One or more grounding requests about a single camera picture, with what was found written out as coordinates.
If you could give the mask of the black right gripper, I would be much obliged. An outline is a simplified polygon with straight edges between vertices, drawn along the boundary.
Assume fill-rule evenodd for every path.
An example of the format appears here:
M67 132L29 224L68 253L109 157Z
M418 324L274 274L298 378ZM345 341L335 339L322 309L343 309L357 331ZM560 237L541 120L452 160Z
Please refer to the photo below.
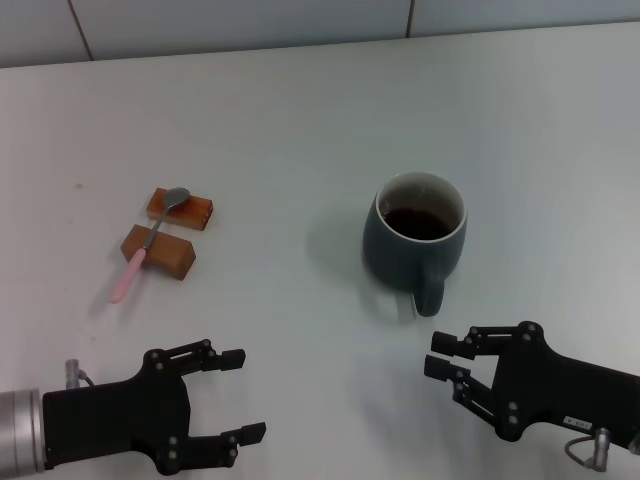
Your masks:
M469 369L431 355L425 357L424 375L450 381L453 401L503 440L519 440L535 423L591 435L605 428L623 448L639 436L639 377L556 353L538 324L472 326L462 339L436 331L431 350L469 360L498 356L490 387Z

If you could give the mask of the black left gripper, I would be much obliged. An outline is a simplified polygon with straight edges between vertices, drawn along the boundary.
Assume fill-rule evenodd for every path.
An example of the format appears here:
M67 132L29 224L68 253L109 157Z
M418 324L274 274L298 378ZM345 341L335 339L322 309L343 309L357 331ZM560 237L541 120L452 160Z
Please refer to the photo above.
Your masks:
M125 381L46 393L46 468L129 451L147 455L165 476L233 467L241 447L263 440L266 423L188 436L190 406L181 376L237 370L245 360L243 349L217 352L205 339L146 353L141 369Z

